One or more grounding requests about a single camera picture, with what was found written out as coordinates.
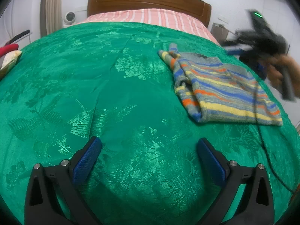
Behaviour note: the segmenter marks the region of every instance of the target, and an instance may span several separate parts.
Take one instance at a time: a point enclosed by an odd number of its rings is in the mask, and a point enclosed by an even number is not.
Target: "red cloth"
[[[7,46],[0,47],[0,57],[4,56],[5,54],[11,51],[16,51],[17,49],[19,49],[18,44],[10,44]]]

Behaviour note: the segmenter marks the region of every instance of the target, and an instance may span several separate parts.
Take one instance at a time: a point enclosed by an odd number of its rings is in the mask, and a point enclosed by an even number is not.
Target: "pink striped pillow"
[[[99,13],[89,16],[81,23],[88,22],[139,22],[159,25],[203,37],[218,45],[216,39],[199,20],[184,13],[166,9],[151,8]]]

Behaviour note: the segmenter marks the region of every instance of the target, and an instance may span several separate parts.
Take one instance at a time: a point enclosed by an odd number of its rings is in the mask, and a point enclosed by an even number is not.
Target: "blue gripper pad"
[[[197,153],[208,170],[215,185],[224,187],[226,183],[226,172],[212,151],[206,145],[205,138],[197,143]]]
[[[72,183],[81,185],[97,160],[102,148],[101,140],[93,136],[85,147],[77,151],[71,159]]]

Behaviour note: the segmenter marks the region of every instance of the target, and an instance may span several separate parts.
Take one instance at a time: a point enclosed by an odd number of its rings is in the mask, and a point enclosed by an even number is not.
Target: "green satin blanket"
[[[93,135],[104,147],[79,190],[104,224],[194,225],[220,191],[198,160],[195,146],[202,137],[240,165],[265,164],[276,219],[282,215],[291,194],[270,172],[257,127],[192,121],[174,93],[171,70],[157,55],[170,43],[246,67],[211,41],[140,23],[75,25],[22,50],[0,81],[0,194],[21,222],[33,165],[57,165]],[[275,170],[295,188],[299,135],[259,82],[284,123],[262,126],[264,140]]]

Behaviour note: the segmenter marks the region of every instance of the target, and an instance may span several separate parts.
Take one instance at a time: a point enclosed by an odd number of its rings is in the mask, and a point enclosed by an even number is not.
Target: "wall socket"
[[[229,19],[224,17],[222,14],[219,14],[218,19],[225,22],[226,24],[229,24]]]

